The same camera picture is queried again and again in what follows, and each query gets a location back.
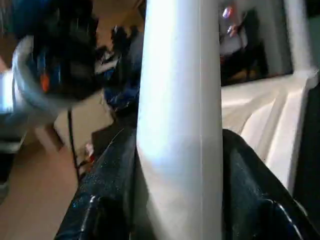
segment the black leather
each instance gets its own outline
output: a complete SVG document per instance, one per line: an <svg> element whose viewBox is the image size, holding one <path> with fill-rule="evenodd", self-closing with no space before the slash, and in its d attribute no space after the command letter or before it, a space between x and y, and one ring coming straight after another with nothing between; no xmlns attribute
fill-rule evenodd
<svg viewBox="0 0 320 240"><path fill-rule="evenodd" d="M136 130L119 129L81 181L56 240L127 240L132 211Z"/></svg>
<svg viewBox="0 0 320 240"><path fill-rule="evenodd" d="M229 130L223 130L223 215L226 240L320 239L280 181Z"/></svg>
<svg viewBox="0 0 320 240"><path fill-rule="evenodd" d="M0 152L0 184L5 183L9 179L12 166L14 164L14 153L3 153Z"/></svg>
<svg viewBox="0 0 320 240"><path fill-rule="evenodd" d="M129 239L136 157L136 131L121 128L81 182L57 240ZM283 185L229 130L223 130L223 223L225 240L320 240Z"/></svg>

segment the shiny black material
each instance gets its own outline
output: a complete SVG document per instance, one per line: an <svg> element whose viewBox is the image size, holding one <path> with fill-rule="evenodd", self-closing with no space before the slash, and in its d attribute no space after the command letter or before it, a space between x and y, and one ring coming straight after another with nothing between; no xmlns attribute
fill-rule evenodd
<svg viewBox="0 0 320 240"><path fill-rule="evenodd" d="M136 131L121 128L81 181L56 240L129 239Z"/></svg>
<svg viewBox="0 0 320 240"><path fill-rule="evenodd" d="M320 84L308 92L293 197L320 231Z"/></svg>
<svg viewBox="0 0 320 240"><path fill-rule="evenodd" d="M229 130L223 130L223 215L227 240L320 240L280 181Z"/></svg>
<svg viewBox="0 0 320 240"><path fill-rule="evenodd" d="M57 240L129 239L136 131L121 127L113 134L106 151L80 184ZM135 209L136 214L142 209ZM223 223L225 240L320 240L279 180L252 148L229 130L223 130ZM134 239L147 239L138 235Z"/></svg>
<svg viewBox="0 0 320 240"><path fill-rule="evenodd" d="M0 166L0 184L5 183L9 179L12 166L14 164L14 153L0 152L1 166Z"/></svg>

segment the white pole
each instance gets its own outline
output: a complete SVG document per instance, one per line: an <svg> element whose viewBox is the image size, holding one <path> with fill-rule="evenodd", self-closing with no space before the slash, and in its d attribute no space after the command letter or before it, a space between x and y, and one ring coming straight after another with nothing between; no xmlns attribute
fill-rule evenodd
<svg viewBox="0 0 320 240"><path fill-rule="evenodd" d="M294 72L314 70L304 0L285 0Z"/></svg>
<svg viewBox="0 0 320 240"><path fill-rule="evenodd" d="M148 1L137 149L157 238L221 240L218 1Z"/></svg>

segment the floor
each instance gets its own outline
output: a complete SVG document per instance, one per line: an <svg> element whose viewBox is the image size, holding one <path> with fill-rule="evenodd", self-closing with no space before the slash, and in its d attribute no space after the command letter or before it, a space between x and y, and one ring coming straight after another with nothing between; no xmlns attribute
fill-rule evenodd
<svg viewBox="0 0 320 240"><path fill-rule="evenodd" d="M76 192L72 156L63 147L48 154L37 143L17 155L9 195L0 205L2 240L51 240Z"/></svg>

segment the dark pants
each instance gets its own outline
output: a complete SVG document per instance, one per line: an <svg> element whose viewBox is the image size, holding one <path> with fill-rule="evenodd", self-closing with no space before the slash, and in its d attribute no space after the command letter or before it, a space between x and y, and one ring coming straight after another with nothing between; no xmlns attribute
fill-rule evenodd
<svg viewBox="0 0 320 240"><path fill-rule="evenodd" d="M0 184L5 183L14 163L14 154L0 153Z"/></svg>
<svg viewBox="0 0 320 240"><path fill-rule="evenodd" d="M247 46L244 50L238 50L226 57L220 66L221 85L230 85L228 79L241 70L246 69L250 72L250 69L255 62L258 67L259 77L266 77L268 75L268 65L265 47L262 43L253 47Z"/></svg>

